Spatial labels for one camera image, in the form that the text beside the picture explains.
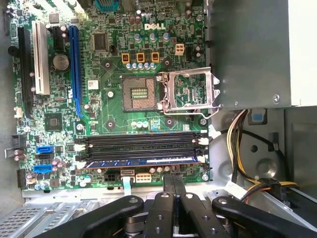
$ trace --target mounting hole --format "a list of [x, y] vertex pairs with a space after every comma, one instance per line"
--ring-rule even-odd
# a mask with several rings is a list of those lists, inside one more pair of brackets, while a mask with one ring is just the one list
[[215, 235], [215, 234], [218, 233], [218, 231], [217, 231], [215, 228], [210, 228], [209, 231], [210, 231], [210, 233], [213, 234], [213, 235]]
[[251, 152], [256, 153], [258, 151], [258, 147], [256, 145], [251, 146]]
[[161, 227], [155, 227], [155, 233], [156, 234], [160, 234], [162, 232], [162, 228]]
[[204, 221], [209, 221], [209, 220], [210, 220], [210, 217], [207, 216], [207, 215], [204, 215], [204, 216], [203, 216], [203, 220], [204, 220]]

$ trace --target chip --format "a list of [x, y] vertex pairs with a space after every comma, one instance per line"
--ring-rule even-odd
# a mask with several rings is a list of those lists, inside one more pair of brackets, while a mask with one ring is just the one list
[[61, 131], [63, 130], [63, 120], [61, 113], [45, 114], [45, 131]]
[[122, 80], [125, 111], [156, 109], [155, 79], [153, 77], [125, 77]]
[[107, 50], [107, 39], [105, 33], [95, 33], [93, 40], [93, 48], [95, 51]]
[[58, 13], [50, 13], [49, 14], [49, 23], [51, 23], [51, 24], [59, 23], [59, 14]]

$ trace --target screw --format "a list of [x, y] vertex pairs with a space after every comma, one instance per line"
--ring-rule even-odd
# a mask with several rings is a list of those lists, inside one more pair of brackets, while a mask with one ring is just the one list
[[278, 103], [279, 103], [279, 100], [280, 100], [279, 95], [278, 95], [278, 94], [274, 94], [274, 96], [273, 96], [273, 102], [274, 102], [275, 104], [278, 104]]
[[218, 202], [220, 202], [221, 204], [227, 204], [227, 200], [224, 198], [220, 198]]
[[134, 198], [134, 197], [133, 197], [133, 198], [131, 198], [131, 199], [130, 199], [130, 201], [129, 201], [129, 202], [130, 202], [130, 203], [136, 203], [136, 202], [138, 202], [138, 200], [137, 200], [136, 198]]
[[203, 176], [202, 176], [202, 179], [203, 179], [203, 181], [208, 181], [208, 180], [209, 180], [209, 177], [208, 177], [208, 175], [203, 175]]
[[194, 196], [193, 196], [192, 194], [190, 194], [190, 193], [187, 193], [185, 196], [186, 196], [187, 198], [189, 198], [189, 199], [191, 199], [191, 198], [194, 197]]
[[162, 193], [160, 196], [161, 196], [161, 197], [169, 197], [169, 194], [166, 193], [166, 192], [164, 192], [164, 193]]
[[207, 120], [205, 118], [200, 120], [200, 124], [201, 125], [206, 125], [207, 124]]

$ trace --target black pcie slot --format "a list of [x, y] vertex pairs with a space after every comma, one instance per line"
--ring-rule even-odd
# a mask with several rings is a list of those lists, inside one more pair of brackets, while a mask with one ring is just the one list
[[30, 32], [24, 27], [18, 27], [19, 54], [20, 54], [20, 75], [22, 87], [22, 101], [24, 102], [24, 113], [28, 118], [31, 116], [33, 103], [33, 79], [30, 76], [31, 66], [31, 41]]
[[133, 159], [161, 159], [161, 158], [183, 158], [183, 157], [195, 157], [200, 154], [195, 149], [188, 149], [183, 151], [171, 152], [171, 151], [157, 151], [157, 152], [143, 152], [135, 151], [121, 151], [119, 154], [105, 155], [102, 152], [93, 153], [89, 155], [89, 160], [133, 160]]

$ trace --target pci slot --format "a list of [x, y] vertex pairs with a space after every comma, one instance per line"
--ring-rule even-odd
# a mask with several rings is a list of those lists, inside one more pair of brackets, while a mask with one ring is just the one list
[[81, 64], [79, 50], [79, 30], [76, 26], [69, 27], [69, 56], [71, 61], [71, 87], [73, 91], [73, 100], [76, 105], [76, 113], [79, 117], [81, 114], [82, 100], [82, 81], [81, 81]]
[[31, 65], [31, 41], [30, 32], [24, 27], [18, 27], [19, 54], [20, 54], [20, 77], [22, 87], [22, 101], [24, 102], [24, 113], [27, 118], [32, 119], [31, 107], [33, 103], [33, 79]]
[[85, 166], [84, 169], [105, 169], [105, 168], [125, 168], [125, 167], [148, 167], [148, 166], [170, 166], [170, 165], [180, 165], [180, 164], [199, 164], [197, 158], [194, 157], [184, 157], [184, 158], [166, 158], [160, 160], [117, 160], [117, 161], [90, 161]]
[[45, 25], [32, 21], [36, 94], [50, 94], [48, 41]]

